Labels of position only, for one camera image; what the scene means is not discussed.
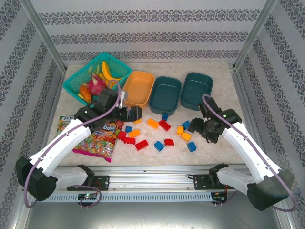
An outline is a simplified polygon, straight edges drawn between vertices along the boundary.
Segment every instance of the plastic basket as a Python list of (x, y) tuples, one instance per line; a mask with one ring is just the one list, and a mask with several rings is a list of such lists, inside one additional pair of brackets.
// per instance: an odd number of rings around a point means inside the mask
[[(71, 76), (68, 80), (63, 83), (63, 88), (72, 95), (75, 99), (80, 101), (82, 104), (87, 105), (85, 101), (83, 101), (80, 97), (78, 97), (78, 93), (80, 91), (80, 86), (82, 83), (88, 82), (91, 79), (91, 76), (88, 74), (88, 70), (91, 66), (92, 72), (97, 69), (97, 65), (100, 65), (100, 72), (102, 72), (101, 63), (102, 61), (106, 61), (109, 66), (111, 76), (113, 78), (122, 78), (119, 83), (121, 88), (126, 83), (126, 80), (129, 74), (132, 72), (132, 69), (124, 64), (122, 61), (119, 61), (115, 57), (107, 54), (101, 53), (97, 57), (95, 57), (92, 61), (82, 67), (77, 73)], [(112, 89), (118, 90), (118, 86), (115, 85)]]

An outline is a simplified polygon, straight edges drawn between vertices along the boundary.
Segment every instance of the striped wall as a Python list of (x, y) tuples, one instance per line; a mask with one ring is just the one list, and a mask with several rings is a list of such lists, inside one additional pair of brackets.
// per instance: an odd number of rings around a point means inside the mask
[(240, 76), (265, 152), (295, 175), (294, 218), (305, 228), (305, 1), (279, 0)]
[(33, 0), (66, 65), (101, 52), (125, 62), (233, 63), (265, 0)]
[(0, 2), (0, 229), (21, 191), (20, 156), (42, 146), (61, 73), (18, 0)]

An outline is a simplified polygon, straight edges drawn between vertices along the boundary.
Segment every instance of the toy brick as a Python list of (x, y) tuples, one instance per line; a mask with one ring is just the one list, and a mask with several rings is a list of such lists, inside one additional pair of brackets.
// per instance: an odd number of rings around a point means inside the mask
[(193, 152), (197, 149), (196, 145), (194, 142), (190, 142), (189, 144), (187, 144), (187, 147), (189, 149), (190, 152)]
[(139, 124), (139, 123), (141, 123), (141, 122), (142, 122), (142, 119), (140, 118), (139, 120), (134, 121), (133, 123), (134, 123), (134, 124)]
[(191, 138), (191, 135), (188, 134), (187, 132), (184, 132), (183, 135), (181, 136), (181, 138), (182, 138), (184, 141), (188, 142), (188, 141), (190, 140), (190, 138)]
[(173, 146), (174, 145), (173, 140), (172, 139), (168, 139), (168, 138), (164, 140), (164, 144), (166, 146)]
[(159, 127), (159, 123), (154, 121), (153, 119), (148, 119), (147, 121), (147, 125), (150, 125), (151, 127), (155, 128), (155, 129), (158, 129)]
[(123, 141), (124, 138), (126, 137), (126, 135), (127, 135), (126, 132), (124, 132), (124, 131), (121, 130), (121, 131), (119, 132), (118, 139), (120, 139), (120, 140)]
[(125, 144), (135, 144), (135, 138), (133, 138), (133, 137), (126, 137), (126, 138), (124, 138), (124, 140), (123, 140), (123, 142), (125, 143)]
[(132, 127), (131, 127), (131, 126), (126, 126), (125, 132), (126, 132), (126, 133), (129, 133), (129, 132), (131, 132), (131, 131), (132, 131)]
[(164, 146), (161, 142), (157, 141), (155, 144), (154, 144), (154, 147), (160, 152), (161, 150), (163, 150)]
[(167, 119), (168, 119), (168, 114), (163, 114), (162, 115), (162, 120), (167, 121)]
[(148, 143), (147, 143), (146, 140), (143, 140), (143, 141), (141, 141), (141, 142), (139, 142), (135, 145), (135, 147), (137, 148), (138, 151), (147, 147), (147, 146), (148, 146)]
[(183, 126), (179, 126), (179, 127), (177, 128), (177, 135), (183, 135), (183, 133), (184, 133), (184, 128), (183, 128)]
[(135, 129), (135, 130), (129, 132), (129, 133), (128, 133), (128, 136), (129, 136), (129, 137), (137, 137), (137, 136), (139, 136), (140, 134), (141, 134), (140, 130), (139, 130), (139, 129)]
[(164, 120), (161, 120), (159, 122), (159, 125), (166, 131), (168, 131), (171, 128), (171, 126)]
[(184, 130), (187, 130), (187, 128), (189, 127), (189, 125), (190, 125), (190, 122), (189, 122), (189, 121), (186, 121), (186, 122), (184, 122), (184, 123), (182, 124)]

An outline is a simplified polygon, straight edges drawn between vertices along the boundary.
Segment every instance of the snack package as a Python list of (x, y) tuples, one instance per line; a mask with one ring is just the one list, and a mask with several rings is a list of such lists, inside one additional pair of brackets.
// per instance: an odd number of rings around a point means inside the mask
[[(61, 116), (57, 135), (69, 124), (73, 116)], [(111, 162), (111, 153), (115, 141), (121, 131), (124, 122), (105, 123), (101, 128), (94, 131), (88, 138), (81, 141), (74, 149), (74, 153), (85, 154), (97, 157), (103, 157), (106, 161)]]

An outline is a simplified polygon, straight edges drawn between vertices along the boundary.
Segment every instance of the dragon fruit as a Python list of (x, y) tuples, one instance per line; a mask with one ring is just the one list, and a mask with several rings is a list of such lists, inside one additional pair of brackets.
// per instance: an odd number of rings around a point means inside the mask
[(104, 80), (101, 80), (96, 74), (92, 74), (92, 78), (89, 82), (83, 83), (85, 87), (88, 88), (91, 95), (98, 96), (102, 90), (106, 88)]

